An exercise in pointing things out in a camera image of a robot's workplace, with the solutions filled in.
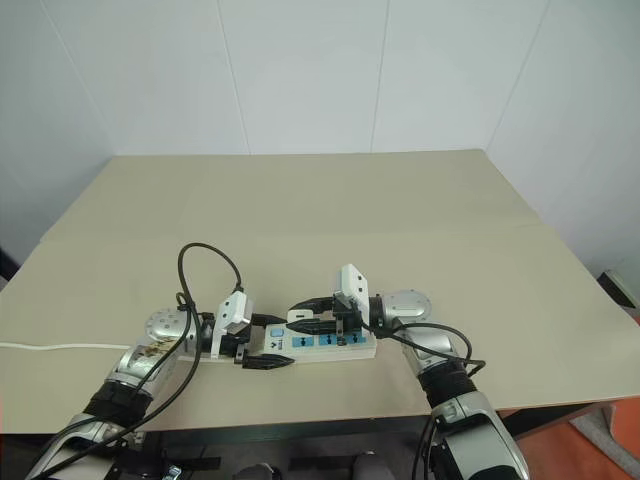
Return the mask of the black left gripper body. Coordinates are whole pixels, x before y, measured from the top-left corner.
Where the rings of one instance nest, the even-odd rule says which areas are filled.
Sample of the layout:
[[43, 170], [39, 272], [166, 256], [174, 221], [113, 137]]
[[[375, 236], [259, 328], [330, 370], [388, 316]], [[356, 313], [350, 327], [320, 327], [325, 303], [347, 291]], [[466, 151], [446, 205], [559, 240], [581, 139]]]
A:
[[252, 342], [264, 337], [266, 316], [253, 314], [248, 325], [236, 333], [223, 333], [218, 347], [218, 358], [222, 360], [243, 361], [251, 355]]

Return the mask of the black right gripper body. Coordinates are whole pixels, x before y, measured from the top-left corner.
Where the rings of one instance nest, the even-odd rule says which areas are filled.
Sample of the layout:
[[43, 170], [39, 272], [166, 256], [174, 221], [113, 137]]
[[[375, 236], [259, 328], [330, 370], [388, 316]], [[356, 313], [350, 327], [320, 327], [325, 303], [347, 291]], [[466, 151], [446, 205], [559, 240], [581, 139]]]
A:
[[335, 293], [332, 300], [336, 344], [356, 344], [362, 334], [362, 314], [355, 298]]

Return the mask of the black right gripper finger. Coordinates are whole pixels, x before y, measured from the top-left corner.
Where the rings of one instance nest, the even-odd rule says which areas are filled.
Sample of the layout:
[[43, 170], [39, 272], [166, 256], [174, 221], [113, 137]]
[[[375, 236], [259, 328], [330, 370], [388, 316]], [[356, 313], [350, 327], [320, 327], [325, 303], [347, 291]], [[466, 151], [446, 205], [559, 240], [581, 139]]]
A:
[[322, 314], [333, 310], [332, 297], [316, 297], [301, 301], [290, 308], [290, 311], [311, 311], [313, 314]]
[[321, 320], [317, 318], [300, 319], [288, 323], [288, 328], [294, 332], [307, 335], [330, 335], [337, 331], [335, 320]]

